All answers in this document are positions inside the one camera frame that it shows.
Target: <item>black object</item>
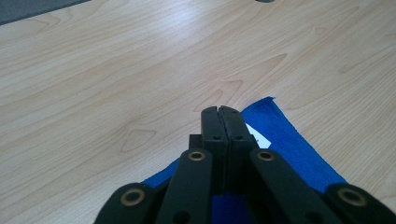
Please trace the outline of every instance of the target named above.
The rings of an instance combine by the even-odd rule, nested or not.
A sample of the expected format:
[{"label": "black object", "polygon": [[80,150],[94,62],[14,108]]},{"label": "black object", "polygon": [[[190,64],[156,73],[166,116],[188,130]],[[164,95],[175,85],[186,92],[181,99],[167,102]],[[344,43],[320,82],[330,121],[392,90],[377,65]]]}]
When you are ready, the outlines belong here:
[{"label": "black object", "polygon": [[190,135],[171,180],[156,189],[118,189],[95,224],[210,223],[213,194],[242,194],[251,223],[395,224],[396,216],[363,189],[311,188],[275,151],[261,149],[241,114],[227,106],[205,109],[202,134]]},{"label": "black object", "polygon": [[90,0],[0,0],[0,25]]}]

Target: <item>folded cloth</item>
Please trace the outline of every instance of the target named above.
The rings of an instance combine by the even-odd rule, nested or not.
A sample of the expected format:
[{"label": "folded cloth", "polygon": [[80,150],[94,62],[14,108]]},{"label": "folded cloth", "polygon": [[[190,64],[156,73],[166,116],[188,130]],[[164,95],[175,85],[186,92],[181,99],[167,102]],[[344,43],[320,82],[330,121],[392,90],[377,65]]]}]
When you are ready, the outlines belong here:
[{"label": "folded cloth", "polygon": [[[312,189],[324,192],[331,184],[346,182],[294,129],[274,103],[273,97],[248,106],[242,111],[242,117],[271,142],[270,149],[282,155]],[[156,187],[171,177],[176,167],[177,161],[174,161],[143,183]],[[245,198],[230,194],[213,196],[212,223],[249,223]]]}]

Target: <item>wood grain pattern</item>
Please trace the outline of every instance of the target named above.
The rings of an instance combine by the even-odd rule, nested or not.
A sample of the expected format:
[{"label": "wood grain pattern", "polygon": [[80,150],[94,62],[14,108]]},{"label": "wood grain pattern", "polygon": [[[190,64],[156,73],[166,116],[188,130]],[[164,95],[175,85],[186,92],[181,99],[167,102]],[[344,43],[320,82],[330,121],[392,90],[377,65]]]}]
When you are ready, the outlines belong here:
[{"label": "wood grain pattern", "polygon": [[0,26],[0,222],[92,223],[264,96],[396,211],[396,2],[95,0]]}]

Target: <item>wooden table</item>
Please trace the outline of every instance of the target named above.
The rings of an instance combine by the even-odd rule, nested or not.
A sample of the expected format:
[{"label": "wooden table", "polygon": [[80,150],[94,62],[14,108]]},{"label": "wooden table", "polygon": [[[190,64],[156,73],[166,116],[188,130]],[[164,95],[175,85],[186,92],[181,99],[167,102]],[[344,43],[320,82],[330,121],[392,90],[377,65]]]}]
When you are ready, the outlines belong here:
[{"label": "wooden table", "polygon": [[0,223],[92,223],[265,96],[396,211],[395,1],[93,0],[0,26],[0,62]]}]

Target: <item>blue cloth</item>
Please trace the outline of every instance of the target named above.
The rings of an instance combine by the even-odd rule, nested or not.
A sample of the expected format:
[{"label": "blue cloth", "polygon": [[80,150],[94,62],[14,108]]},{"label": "blue cloth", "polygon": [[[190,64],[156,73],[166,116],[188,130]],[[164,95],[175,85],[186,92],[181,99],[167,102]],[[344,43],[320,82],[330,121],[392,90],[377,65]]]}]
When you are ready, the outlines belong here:
[{"label": "blue cloth", "polygon": [[[247,124],[271,142],[270,148],[282,155],[311,188],[324,192],[330,184],[346,182],[294,129],[273,97],[248,106],[242,116]],[[176,167],[177,160],[143,183],[156,187],[172,176]],[[212,207],[214,224],[249,223],[243,196],[213,196]]]}]

